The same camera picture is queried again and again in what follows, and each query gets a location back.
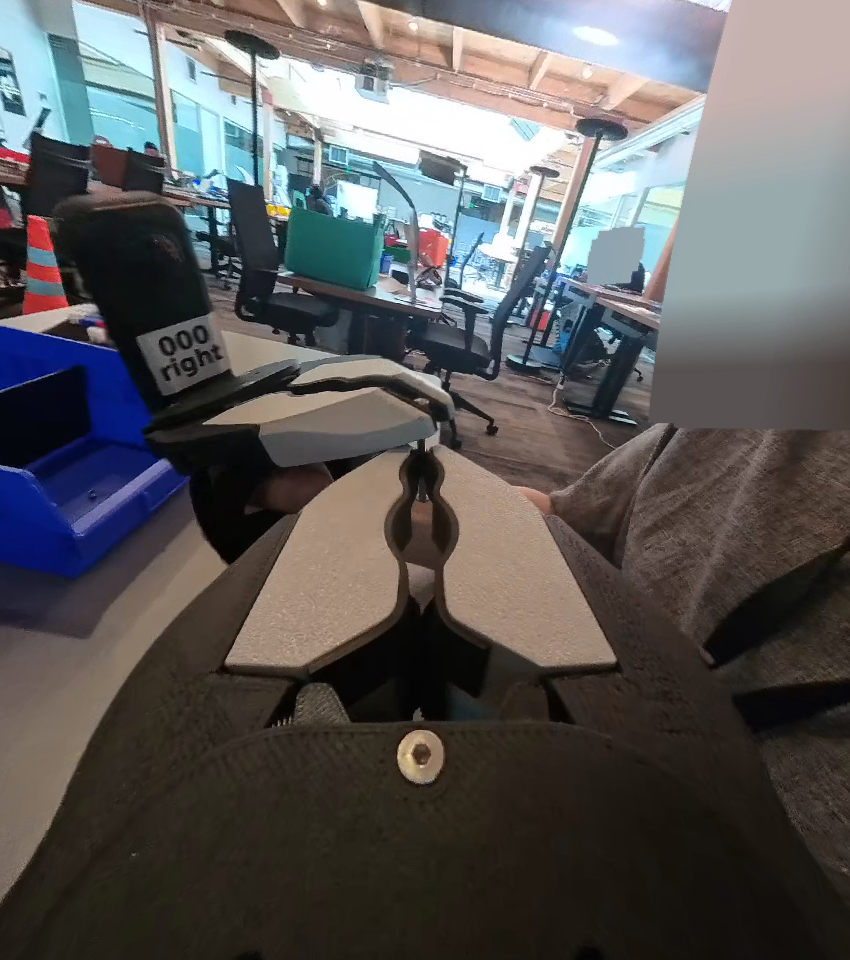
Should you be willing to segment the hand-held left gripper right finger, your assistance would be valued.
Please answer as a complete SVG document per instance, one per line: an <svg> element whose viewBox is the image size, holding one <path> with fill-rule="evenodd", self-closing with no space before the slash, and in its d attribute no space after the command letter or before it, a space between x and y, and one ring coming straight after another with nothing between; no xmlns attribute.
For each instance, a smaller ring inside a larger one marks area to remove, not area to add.
<svg viewBox="0 0 850 960"><path fill-rule="evenodd" d="M546 517L517 488L440 447L433 502L450 544L436 594L451 624L545 673L614 669L615 653Z"/></svg>

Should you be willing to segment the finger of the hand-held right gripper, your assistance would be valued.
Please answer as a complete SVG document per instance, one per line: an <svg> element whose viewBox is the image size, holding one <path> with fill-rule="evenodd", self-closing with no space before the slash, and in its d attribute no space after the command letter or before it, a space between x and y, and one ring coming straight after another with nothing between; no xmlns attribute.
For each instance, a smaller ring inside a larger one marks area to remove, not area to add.
<svg viewBox="0 0 850 960"><path fill-rule="evenodd" d="M413 446L438 430L426 408L383 389L271 393L212 416L204 426L250 427L282 469Z"/></svg>
<svg viewBox="0 0 850 960"><path fill-rule="evenodd" d="M437 425L455 420L455 403L431 375L379 356L339 356L308 362L289 383L294 395L378 389L425 410Z"/></svg>

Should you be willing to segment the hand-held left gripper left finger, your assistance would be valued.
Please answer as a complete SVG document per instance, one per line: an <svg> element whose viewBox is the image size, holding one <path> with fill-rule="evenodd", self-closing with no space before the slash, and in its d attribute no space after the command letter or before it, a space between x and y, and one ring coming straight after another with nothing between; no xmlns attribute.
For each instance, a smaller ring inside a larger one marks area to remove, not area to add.
<svg viewBox="0 0 850 960"><path fill-rule="evenodd" d="M379 455L299 513L226 655L228 671L315 674L398 620L409 583L391 524L408 505L409 456Z"/></svg>

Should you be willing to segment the blue divided plastic bin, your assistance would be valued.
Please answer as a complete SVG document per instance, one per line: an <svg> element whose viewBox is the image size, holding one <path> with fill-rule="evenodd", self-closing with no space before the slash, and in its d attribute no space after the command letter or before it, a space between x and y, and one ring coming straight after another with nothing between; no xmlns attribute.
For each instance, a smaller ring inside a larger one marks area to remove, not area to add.
<svg viewBox="0 0 850 960"><path fill-rule="evenodd" d="M97 564L186 483L146 447L149 414L119 354L0 326L0 391L73 366L87 373L91 434L24 469L0 466L0 563L67 578Z"/></svg>

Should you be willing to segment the person's right hand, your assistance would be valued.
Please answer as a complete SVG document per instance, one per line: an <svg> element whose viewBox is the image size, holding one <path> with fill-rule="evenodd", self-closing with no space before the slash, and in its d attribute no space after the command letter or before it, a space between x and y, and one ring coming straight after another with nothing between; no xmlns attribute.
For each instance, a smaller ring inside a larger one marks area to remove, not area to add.
<svg viewBox="0 0 850 960"><path fill-rule="evenodd" d="M322 463L278 468L257 483L244 510L248 515L294 515L333 483L334 477Z"/></svg>

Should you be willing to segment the black office chair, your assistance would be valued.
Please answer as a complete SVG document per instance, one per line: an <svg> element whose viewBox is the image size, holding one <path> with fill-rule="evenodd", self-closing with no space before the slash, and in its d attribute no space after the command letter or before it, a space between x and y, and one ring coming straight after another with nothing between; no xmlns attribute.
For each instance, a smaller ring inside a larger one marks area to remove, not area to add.
<svg viewBox="0 0 850 960"><path fill-rule="evenodd" d="M312 294L276 290L280 257L263 190L231 178L227 188L241 263L237 317L287 335L293 346L303 339L307 348L315 348L315 331L336 325L337 308Z"/></svg>
<svg viewBox="0 0 850 960"><path fill-rule="evenodd" d="M157 152L139 152L128 149L120 189L124 193L149 193L162 195L164 192L166 162Z"/></svg>
<svg viewBox="0 0 850 960"><path fill-rule="evenodd" d="M52 216L64 200L87 192L91 148L44 137L30 138L28 168L21 191L23 217Z"/></svg>
<svg viewBox="0 0 850 960"><path fill-rule="evenodd" d="M498 426L491 415L468 402L452 389L455 375L477 377L491 382L498 378L503 360L503 337L508 321L515 313L519 302L529 295L539 275L545 270L553 248L545 244L533 250L525 265L500 301L490 320L490 339L485 341L476 335L479 317L488 315L482 300L459 289L446 289L439 301L444 307L461 313L464 326L432 322L421 328L410 339L411 347L426 360L424 370L428 375L440 377L441 386L454 403L455 412L463 411L477 416L486 423L486 434L495 436Z"/></svg>

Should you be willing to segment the wooden top desk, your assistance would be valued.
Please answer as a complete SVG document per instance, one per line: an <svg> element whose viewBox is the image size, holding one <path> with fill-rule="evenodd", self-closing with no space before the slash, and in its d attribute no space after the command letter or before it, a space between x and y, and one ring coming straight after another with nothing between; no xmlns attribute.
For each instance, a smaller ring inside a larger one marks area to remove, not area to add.
<svg viewBox="0 0 850 960"><path fill-rule="evenodd" d="M429 322L439 322L442 305L436 294L410 294L393 277L379 276L377 284L353 290L288 270L278 273L278 284L307 293L335 306L339 319L319 343L337 354L368 354L401 363L407 352L407 335Z"/></svg>
<svg viewBox="0 0 850 960"><path fill-rule="evenodd" d="M574 417L609 422L617 426L636 427L638 422L616 405L626 383L638 365L644 350L654 350L660 329L661 306L644 297L614 290L569 282L566 293L579 304L573 333L559 367L559 385L582 362L586 341L597 329L620 335L619 344L605 368L591 400L572 401L567 411Z"/></svg>

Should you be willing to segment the orange blue-striped traffic cone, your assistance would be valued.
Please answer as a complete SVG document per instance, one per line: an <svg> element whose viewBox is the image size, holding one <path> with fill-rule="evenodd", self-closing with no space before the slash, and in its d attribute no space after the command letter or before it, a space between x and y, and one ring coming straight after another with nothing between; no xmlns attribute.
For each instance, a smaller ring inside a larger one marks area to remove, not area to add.
<svg viewBox="0 0 850 960"><path fill-rule="evenodd" d="M26 217L26 242L23 315L67 308L69 303L46 219Z"/></svg>

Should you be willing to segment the silver gooseneck desk lamp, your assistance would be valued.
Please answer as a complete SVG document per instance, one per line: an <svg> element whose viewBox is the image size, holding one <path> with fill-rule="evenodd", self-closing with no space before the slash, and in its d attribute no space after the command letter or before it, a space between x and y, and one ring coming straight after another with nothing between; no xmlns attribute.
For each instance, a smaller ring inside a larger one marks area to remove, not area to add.
<svg viewBox="0 0 850 960"><path fill-rule="evenodd" d="M409 208L409 220L406 227L406 241L408 249L407 262L407 291L410 303L416 304L417 298L417 274L419 264L419 222L418 213L414 202L407 190L390 174L381 163L372 162L373 172L386 183L388 183L404 199Z"/></svg>

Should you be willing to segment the green fabric bin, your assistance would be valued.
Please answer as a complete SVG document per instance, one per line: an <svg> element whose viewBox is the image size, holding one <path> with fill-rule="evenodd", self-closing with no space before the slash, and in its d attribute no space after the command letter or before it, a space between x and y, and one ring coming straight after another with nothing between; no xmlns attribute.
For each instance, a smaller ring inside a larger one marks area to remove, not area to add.
<svg viewBox="0 0 850 960"><path fill-rule="evenodd" d="M364 291L378 282L385 218L372 221L334 218L294 208L287 221L284 266L291 273Z"/></svg>

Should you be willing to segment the black bin divider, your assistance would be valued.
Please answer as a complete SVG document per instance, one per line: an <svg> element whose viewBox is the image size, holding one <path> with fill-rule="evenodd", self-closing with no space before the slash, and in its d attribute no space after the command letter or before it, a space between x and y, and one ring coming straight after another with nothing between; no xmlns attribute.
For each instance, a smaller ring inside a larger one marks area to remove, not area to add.
<svg viewBox="0 0 850 960"><path fill-rule="evenodd" d="M91 431L82 366L0 390L0 467L26 468Z"/></svg>

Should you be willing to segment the hanging black monitor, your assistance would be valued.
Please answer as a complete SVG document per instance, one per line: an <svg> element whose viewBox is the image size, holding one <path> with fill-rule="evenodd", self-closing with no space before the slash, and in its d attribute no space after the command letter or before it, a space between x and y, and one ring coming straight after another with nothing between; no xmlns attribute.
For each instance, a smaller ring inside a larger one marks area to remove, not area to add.
<svg viewBox="0 0 850 960"><path fill-rule="evenodd" d="M417 168L425 179L445 186L456 186L467 176L468 164L455 157L419 150Z"/></svg>

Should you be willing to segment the ceiling projector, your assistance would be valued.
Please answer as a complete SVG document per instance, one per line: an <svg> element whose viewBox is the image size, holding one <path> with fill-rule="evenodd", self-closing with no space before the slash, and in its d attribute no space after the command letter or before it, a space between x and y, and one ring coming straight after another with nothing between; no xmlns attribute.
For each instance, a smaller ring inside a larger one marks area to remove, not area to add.
<svg viewBox="0 0 850 960"><path fill-rule="evenodd" d="M393 86L394 64L377 57L366 58L357 69L355 88L359 97L378 104L389 103Z"/></svg>

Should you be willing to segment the wooden post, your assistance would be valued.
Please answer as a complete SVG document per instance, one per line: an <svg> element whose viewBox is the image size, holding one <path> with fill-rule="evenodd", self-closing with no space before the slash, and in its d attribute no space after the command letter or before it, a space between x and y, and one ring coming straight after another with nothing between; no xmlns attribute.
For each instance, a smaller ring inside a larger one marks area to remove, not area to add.
<svg viewBox="0 0 850 960"><path fill-rule="evenodd" d="M664 294L671 268L671 256L677 227L678 220L676 219L658 258L658 261L656 262L653 271L647 279L647 284L644 291L645 298L659 306L664 301Z"/></svg>

